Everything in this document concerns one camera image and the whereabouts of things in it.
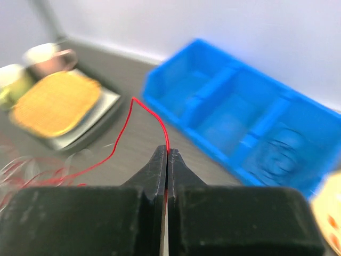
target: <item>cup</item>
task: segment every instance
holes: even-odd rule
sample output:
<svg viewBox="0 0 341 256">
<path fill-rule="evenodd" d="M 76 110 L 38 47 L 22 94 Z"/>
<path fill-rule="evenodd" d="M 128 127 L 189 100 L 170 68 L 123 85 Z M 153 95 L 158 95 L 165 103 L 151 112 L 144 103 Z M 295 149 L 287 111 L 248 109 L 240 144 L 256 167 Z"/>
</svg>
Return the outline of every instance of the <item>cup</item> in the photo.
<svg viewBox="0 0 341 256">
<path fill-rule="evenodd" d="M 0 68 L 0 107 L 4 110 L 13 107 L 33 84 L 33 79 L 19 64 Z"/>
<path fill-rule="evenodd" d="M 73 50 L 60 51 L 59 46 L 54 43 L 41 44 L 29 49 L 23 55 L 23 59 L 39 78 L 59 71 L 72 70 L 77 64 L 77 56 Z"/>
</svg>

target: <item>table surface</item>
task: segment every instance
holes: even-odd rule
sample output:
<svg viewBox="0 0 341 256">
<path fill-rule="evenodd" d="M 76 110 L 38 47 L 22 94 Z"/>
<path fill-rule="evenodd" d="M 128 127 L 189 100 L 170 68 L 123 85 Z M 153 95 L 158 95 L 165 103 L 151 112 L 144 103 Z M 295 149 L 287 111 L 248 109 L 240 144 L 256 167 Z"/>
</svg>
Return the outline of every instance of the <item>table surface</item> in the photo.
<svg viewBox="0 0 341 256">
<path fill-rule="evenodd" d="M 112 150 L 129 108 L 129 98 L 139 98 L 146 73 L 154 66 L 112 55 L 106 51 L 91 48 L 72 41 L 62 43 L 64 48 L 72 48 L 79 60 L 99 74 L 106 76 L 127 94 L 123 113 L 112 120 L 111 128 L 100 138 L 87 147 L 90 154 L 79 154 L 72 158 L 71 164 L 82 170 L 107 157 Z M 22 156 L 56 156 L 65 161 L 69 155 L 60 155 L 47 149 L 44 145 L 15 127 L 0 112 L 1 134 L 9 138 Z M 208 156 L 197 149 L 187 138 L 167 125 L 170 146 L 177 148 L 187 166 L 209 185 L 239 185 L 232 175 L 213 162 Z M 143 167 L 150 159 L 158 145 L 165 144 L 163 131 L 153 116 L 138 105 L 133 108 L 130 122 L 118 144 L 115 154 L 103 165 L 77 178 L 76 183 L 89 185 L 121 185 Z M 165 243 L 165 255 L 168 255 L 168 243 Z M 326 255 L 335 255 L 329 248 Z"/>
</svg>

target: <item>gray tray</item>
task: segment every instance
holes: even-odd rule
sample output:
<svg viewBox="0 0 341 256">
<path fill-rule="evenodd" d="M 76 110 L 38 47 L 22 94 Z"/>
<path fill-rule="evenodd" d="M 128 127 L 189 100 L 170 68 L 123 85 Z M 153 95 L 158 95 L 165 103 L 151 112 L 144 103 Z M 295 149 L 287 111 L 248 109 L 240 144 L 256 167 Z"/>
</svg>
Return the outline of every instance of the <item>gray tray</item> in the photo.
<svg viewBox="0 0 341 256">
<path fill-rule="evenodd" d="M 95 141 L 100 135 L 102 135 L 111 125 L 113 122 L 115 122 L 116 118 L 121 113 L 122 105 L 124 103 L 125 97 L 124 93 L 121 91 L 120 88 L 109 82 L 105 77 L 97 74 L 92 69 L 86 67 L 83 63 L 78 63 L 75 66 L 76 69 L 84 73 L 86 76 L 95 79 L 101 83 L 103 87 L 106 89 L 119 94 L 120 98 L 109 108 L 109 110 L 85 133 L 83 133 L 78 139 L 76 139 L 74 142 L 69 144 L 68 146 L 55 150 L 52 148 L 51 144 L 49 143 L 49 139 L 45 139 L 42 137 L 35 136 L 29 132 L 27 132 L 28 135 L 31 137 L 34 137 L 36 140 L 40 141 L 45 146 L 49 147 L 52 150 L 55 150 L 60 153 L 66 153 L 66 154 L 72 154 L 75 152 L 78 152 L 85 147 L 87 147 L 89 144 L 91 144 L 93 141 Z M 34 78 L 34 80 L 38 81 L 37 77 L 34 75 L 34 73 L 27 68 L 28 73 Z"/>
</svg>

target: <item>white wall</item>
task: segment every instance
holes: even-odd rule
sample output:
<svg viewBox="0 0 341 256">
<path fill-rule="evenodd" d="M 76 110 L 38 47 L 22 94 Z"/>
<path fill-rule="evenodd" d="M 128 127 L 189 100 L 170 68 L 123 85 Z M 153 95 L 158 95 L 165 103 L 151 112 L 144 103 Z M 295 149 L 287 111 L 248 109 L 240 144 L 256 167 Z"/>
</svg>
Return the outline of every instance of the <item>white wall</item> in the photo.
<svg viewBox="0 0 341 256">
<path fill-rule="evenodd" d="M 27 49 L 50 41 L 28 0 L 0 0 L 0 67 L 23 63 Z"/>
<path fill-rule="evenodd" d="M 340 0 L 50 2 L 71 36 L 155 61 L 202 37 L 341 109 Z"/>
</svg>

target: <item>blue storage tray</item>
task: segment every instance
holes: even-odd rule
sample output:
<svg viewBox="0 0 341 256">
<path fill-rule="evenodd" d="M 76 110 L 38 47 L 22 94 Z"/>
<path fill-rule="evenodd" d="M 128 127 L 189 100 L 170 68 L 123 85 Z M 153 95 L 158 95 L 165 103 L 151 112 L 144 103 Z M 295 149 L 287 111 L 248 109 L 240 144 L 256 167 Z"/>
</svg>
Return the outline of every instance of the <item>blue storage tray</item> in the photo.
<svg viewBox="0 0 341 256">
<path fill-rule="evenodd" d="M 142 96 L 245 185 L 310 198 L 337 164 L 339 114 L 203 40 L 153 70 Z"/>
</svg>

